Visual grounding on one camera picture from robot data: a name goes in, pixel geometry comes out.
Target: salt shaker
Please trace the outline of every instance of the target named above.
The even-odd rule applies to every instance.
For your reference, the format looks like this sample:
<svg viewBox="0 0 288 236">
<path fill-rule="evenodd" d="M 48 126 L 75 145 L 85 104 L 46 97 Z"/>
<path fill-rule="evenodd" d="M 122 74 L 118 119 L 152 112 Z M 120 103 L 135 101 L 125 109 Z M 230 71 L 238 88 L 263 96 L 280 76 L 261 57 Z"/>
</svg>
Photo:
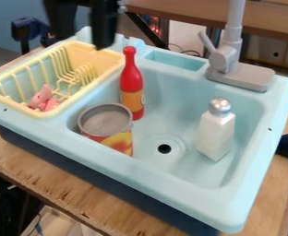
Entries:
<svg viewBox="0 0 288 236">
<path fill-rule="evenodd" d="M 220 160 L 232 149 L 235 115 L 231 109 L 230 101 L 215 97 L 210 101 L 209 110 L 202 114 L 195 148 L 212 160 Z"/>
</svg>

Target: silver faucet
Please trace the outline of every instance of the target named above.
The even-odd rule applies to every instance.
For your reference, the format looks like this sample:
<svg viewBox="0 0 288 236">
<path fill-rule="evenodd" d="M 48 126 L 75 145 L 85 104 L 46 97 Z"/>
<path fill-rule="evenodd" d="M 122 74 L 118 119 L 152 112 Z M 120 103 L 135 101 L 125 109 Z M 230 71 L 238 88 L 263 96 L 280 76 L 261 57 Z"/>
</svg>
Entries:
<svg viewBox="0 0 288 236">
<path fill-rule="evenodd" d="M 229 0 L 227 24 L 219 48 L 215 48 L 204 31 L 199 33 L 210 52 L 206 78 L 243 89 L 265 92 L 274 71 L 265 67 L 239 63 L 242 48 L 243 15 L 246 0 Z"/>
</svg>

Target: tin can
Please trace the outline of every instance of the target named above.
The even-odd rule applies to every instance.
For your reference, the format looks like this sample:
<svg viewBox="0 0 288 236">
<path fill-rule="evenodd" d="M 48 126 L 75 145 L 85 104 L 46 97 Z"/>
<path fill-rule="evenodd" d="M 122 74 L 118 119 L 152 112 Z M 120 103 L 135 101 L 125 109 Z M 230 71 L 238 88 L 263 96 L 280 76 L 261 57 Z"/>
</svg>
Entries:
<svg viewBox="0 0 288 236">
<path fill-rule="evenodd" d="M 80 133 L 130 157 L 133 155 L 132 112 L 118 103 L 90 107 L 78 117 Z"/>
</svg>

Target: yellow dish rack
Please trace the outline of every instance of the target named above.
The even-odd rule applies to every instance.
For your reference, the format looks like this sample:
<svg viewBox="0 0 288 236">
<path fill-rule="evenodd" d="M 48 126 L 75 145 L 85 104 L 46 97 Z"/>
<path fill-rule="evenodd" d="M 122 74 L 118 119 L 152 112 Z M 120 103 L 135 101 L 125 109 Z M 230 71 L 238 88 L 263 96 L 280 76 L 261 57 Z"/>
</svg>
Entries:
<svg viewBox="0 0 288 236">
<path fill-rule="evenodd" d="M 124 56 L 97 51 L 80 41 L 64 41 L 0 74 L 0 102 L 36 118 L 52 117 L 119 69 Z M 60 104 L 49 112 L 29 108 L 28 101 L 46 84 Z"/>
</svg>

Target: toy sink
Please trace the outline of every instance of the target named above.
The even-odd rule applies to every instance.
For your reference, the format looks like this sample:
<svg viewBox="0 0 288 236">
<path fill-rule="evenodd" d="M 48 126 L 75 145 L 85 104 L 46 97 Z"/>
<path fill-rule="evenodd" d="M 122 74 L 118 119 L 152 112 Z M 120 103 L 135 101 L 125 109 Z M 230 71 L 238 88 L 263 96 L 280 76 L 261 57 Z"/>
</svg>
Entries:
<svg viewBox="0 0 288 236">
<path fill-rule="evenodd" d="M 85 28 L 75 39 L 90 42 L 89 35 Z M 0 124 L 218 230 L 240 231 L 288 118 L 288 77 L 275 76 L 267 92 L 257 93 L 207 80 L 207 60 L 141 40 L 117 35 L 111 49 L 121 52 L 126 44 L 137 46 L 144 77 L 145 115 L 134 122 L 134 158 L 78 133 L 80 112 L 119 101 L 121 66 L 52 117 L 30 116 L 0 100 Z M 193 147 L 200 116 L 213 96 L 230 100 L 236 115 L 233 150 L 219 162 Z"/>
</svg>

